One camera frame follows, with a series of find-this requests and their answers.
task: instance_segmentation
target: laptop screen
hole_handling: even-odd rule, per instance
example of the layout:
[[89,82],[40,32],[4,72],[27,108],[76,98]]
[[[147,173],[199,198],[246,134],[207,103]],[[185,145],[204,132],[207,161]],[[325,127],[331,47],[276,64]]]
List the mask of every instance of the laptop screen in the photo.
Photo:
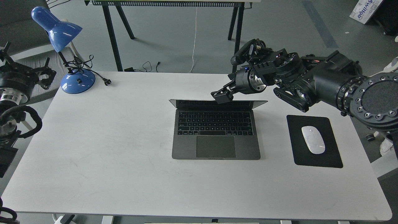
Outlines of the laptop screen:
[[264,103],[266,100],[236,100],[223,104],[218,104],[215,100],[169,100],[177,109],[194,110],[251,110]]

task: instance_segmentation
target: white sneaker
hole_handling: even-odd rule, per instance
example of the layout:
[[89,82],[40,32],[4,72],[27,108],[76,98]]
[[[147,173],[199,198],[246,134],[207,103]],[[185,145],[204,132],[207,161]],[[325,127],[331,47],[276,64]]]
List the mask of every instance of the white sneaker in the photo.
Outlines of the white sneaker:
[[380,144],[380,154],[384,156],[391,150],[394,150],[392,142],[390,142],[388,139],[384,139],[384,141]]

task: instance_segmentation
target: lamp base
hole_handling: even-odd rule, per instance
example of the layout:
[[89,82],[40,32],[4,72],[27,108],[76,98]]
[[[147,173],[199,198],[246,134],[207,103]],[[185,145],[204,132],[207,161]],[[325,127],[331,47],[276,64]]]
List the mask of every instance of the lamp base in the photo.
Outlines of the lamp base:
[[95,80],[96,77],[91,71],[83,69],[83,73],[66,74],[61,80],[61,88],[66,93],[77,94],[90,89]]

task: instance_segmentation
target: black table leg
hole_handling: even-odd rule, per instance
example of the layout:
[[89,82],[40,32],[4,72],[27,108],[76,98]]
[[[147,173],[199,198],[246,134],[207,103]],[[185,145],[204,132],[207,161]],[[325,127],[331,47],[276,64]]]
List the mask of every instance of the black table leg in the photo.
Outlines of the black table leg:
[[[242,33],[242,21],[243,21],[243,11],[245,10],[245,3],[242,2],[240,7],[239,7],[239,11],[238,11],[238,23],[236,25],[236,38],[235,38],[235,51],[234,54],[236,52],[238,52],[239,50],[239,45],[240,45],[240,35]],[[236,71],[237,66],[234,65],[232,67],[232,72]]]
[[229,26],[228,40],[232,39],[232,32],[234,31],[237,13],[238,13],[238,7],[234,7],[234,10],[232,11],[231,25]]
[[119,50],[117,48],[115,31],[113,30],[111,14],[109,13],[109,7],[102,6],[102,9],[103,9],[103,15],[105,16],[106,26],[108,28],[109,38],[111,39],[111,45],[112,45],[113,55],[115,56],[117,71],[122,72],[123,67],[122,67],[122,62],[120,60]]
[[121,7],[121,6],[116,6],[116,9],[117,9],[117,12],[118,12],[119,15],[120,15],[120,18],[122,19],[123,24],[124,24],[125,27],[126,27],[126,30],[127,30],[127,33],[128,33],[129,36],[130,36],[130,39],[132,39],[132,40],[135,39],[134,34],[133,34],[133,32],[131,31],[131,27],[130,27],[130,25],[129,25],[129,22],[127,21],[126,16],[125,16],[125,14],[124,14],[124,12],[123,12],[122,7]]

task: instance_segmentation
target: desk surface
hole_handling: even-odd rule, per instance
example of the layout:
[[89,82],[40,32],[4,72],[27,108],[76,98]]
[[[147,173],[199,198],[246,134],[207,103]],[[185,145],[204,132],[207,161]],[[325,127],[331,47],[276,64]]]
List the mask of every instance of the desk surface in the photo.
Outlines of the desk surface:
[[[271,219],[389,220],[392,216],[354,126],[325,103],[308,113],[268,87],[236,100],[254,109],[258,161],[174,160],[175,108],[212,99],[218,74],[101,72],[112,80],[81,94],[59,90],[10,183],[5,205],[20,212]],[[331,121],[344,167],[298,166],[286,115]]]

